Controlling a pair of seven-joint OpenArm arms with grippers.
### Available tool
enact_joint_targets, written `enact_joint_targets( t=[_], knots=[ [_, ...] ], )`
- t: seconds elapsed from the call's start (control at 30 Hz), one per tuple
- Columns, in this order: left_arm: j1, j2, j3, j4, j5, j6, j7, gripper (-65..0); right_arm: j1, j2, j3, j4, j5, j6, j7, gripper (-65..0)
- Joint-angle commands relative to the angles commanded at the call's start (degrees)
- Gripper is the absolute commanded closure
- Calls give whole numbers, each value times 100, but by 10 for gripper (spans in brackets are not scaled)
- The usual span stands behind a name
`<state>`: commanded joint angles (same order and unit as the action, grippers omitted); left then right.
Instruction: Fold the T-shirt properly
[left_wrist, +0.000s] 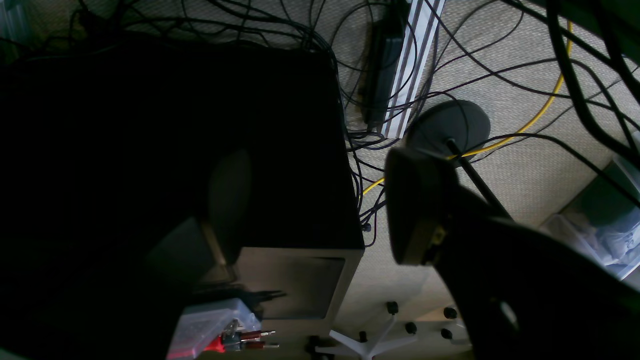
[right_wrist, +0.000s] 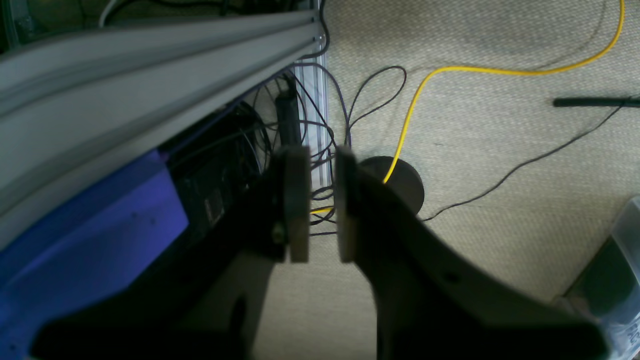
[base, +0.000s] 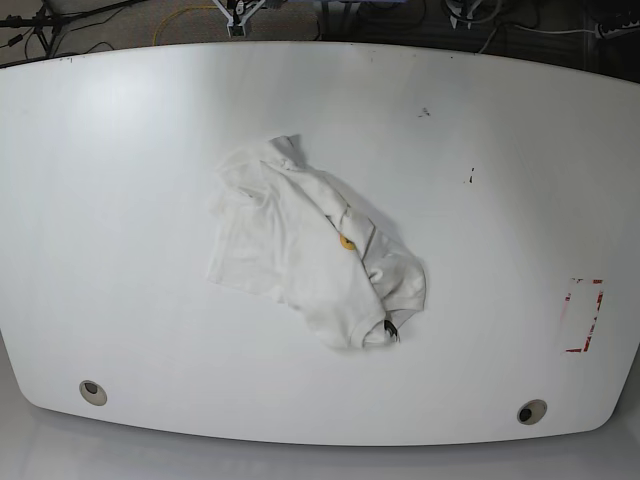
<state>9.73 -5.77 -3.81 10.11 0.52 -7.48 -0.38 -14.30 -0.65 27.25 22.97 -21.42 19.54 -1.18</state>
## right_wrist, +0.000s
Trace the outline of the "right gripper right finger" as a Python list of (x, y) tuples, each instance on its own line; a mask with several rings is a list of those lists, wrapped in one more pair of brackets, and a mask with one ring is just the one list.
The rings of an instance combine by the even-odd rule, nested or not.
[(343, 146), (335, 160), (338, 246), (370, 283), (378, 360), (605, 360), (591, 322), (467, 262)]

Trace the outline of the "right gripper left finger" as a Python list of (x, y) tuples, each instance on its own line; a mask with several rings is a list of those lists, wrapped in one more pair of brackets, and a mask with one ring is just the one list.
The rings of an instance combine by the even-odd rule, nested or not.
[(49, 321), (35, 360), (245, 360), (274, 265), (309, 259), (310, 151), (284, 146), (201, 239), (123, 291)]

